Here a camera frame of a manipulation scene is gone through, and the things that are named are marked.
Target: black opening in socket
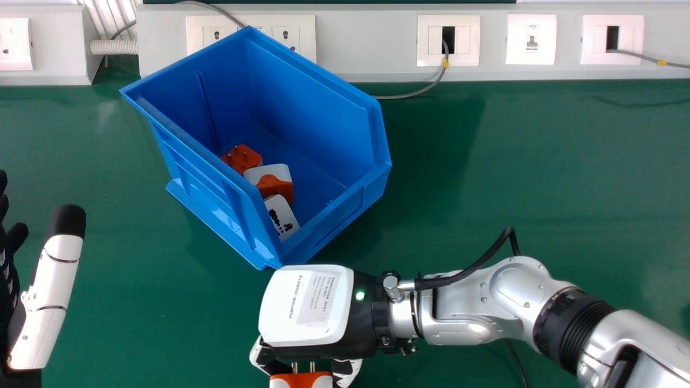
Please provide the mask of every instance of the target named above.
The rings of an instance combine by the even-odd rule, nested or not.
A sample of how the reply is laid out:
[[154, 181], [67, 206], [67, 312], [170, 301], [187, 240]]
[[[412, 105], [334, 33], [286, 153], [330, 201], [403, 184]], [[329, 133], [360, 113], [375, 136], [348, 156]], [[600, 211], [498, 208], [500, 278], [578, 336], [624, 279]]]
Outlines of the black opening in socket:
[[[441, 38], [446, 41], [448, 45], [448, 54], [455, 54], [455, 26], [442, 27]], [[441, 52], [446, 53], [446, 49], [443, 47], [443, 41], [441, 41]]]
[[618, 50], [618, 31], [620, 26], [607, 26], [606, 28], [606, 49]]

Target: electrical outlet panel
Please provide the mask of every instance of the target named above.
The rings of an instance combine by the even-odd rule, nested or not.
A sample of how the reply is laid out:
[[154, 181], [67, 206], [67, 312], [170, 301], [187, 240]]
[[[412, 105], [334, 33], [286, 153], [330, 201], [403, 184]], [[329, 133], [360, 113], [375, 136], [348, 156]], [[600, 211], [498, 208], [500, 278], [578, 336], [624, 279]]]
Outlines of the electrical outlet panel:
[[[242, 23], [252, 26], [284, 44], [292, 51], [316, 63], [316, 17], [314, 15], [236, 15]], [[187, 55], [214, 44], [239, 30], [221, 15], [189, 16], [186, 18]]]
[[556, 26], [554, 14], [509, 14], [506, 64], [553, 65]]
[[586, 14], [582, 17], [581, 64], [639, 65], [641, 59], [607, 52], [607, 48], [642, 54], [642, 15]]
[[481, 21], [477, 15], [417, 16], [417, 66], [441, 66], [448, 45], [449, 66], [479, 66]]
[[29, 18], [0, 18], [0, 71], [34, 70]]

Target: blue storage container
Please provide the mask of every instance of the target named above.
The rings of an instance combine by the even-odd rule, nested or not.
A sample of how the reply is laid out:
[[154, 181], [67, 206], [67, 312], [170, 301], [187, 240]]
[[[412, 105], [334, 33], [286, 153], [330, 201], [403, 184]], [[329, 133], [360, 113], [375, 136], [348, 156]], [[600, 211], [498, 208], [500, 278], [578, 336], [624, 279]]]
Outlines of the blue storage container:
[[[379, 103], [251, 27], [121, 93], [151, 124], [168, 191], [257, 269], [305, 263], [383, 195]], [[256, 187], [219, 158], [237, 144], [290, 167], [301, 229], [285, 242]]]

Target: white flexible tube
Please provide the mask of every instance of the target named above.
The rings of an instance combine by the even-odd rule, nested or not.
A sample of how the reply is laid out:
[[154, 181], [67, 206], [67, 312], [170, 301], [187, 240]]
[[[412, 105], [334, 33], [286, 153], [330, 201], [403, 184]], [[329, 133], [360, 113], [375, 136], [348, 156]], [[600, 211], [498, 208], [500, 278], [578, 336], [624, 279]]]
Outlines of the white flexible tube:
[[137, 55], [139, 46], [135, 40], [100, 40], [91, 41], [93, 55]]

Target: green table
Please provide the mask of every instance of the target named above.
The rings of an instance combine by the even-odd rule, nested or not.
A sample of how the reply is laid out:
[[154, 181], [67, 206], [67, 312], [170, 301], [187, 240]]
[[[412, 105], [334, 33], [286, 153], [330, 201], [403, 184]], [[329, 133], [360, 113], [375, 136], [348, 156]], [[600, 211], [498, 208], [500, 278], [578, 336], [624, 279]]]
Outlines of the green table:
[[[24, 283], [50, 209], [73, 202], [88, 214], [45, 386], [265, 387], [247, 355], [270, 271], [167, 194], [149, 127], [118, 93], [136, 74], [134, 62], [113, 61], [93, 87], [0, 88], [8, 220], [32, 229], [19, 255]], [[313, 262], [407, 276], [459, 269], [512, 224], [523, 253], [555, 277], [688, 336], [690, 81], [442, 84], [383, 111], [386, 194]], [[517, 350], [534, 388], [576, 387], [526, 345]], [[496, 342], [378, 355], [355, 385], [392, 386], [520, 381]]]

